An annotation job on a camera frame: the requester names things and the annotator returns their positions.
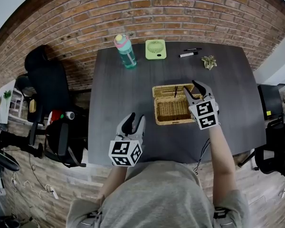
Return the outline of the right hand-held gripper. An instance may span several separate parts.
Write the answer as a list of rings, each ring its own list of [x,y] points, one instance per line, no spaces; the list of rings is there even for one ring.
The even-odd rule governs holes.
[[[213,97],[211,88],[200,81],[192,80],[194,87],[200,96],[194,96],[191,91],[184,86],[183,91],[189,104],[189,111],[193,119],[201,130],[219,125],[219,107]]]

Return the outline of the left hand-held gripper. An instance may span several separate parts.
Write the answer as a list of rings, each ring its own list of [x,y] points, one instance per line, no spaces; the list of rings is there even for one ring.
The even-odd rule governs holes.
[[[127,115],[116,128],[116,137],[110,141],[109,157],[115,166],[133,167],[140,159],[146,125],[144,115],[139,118],[133,132],[135,113]]]

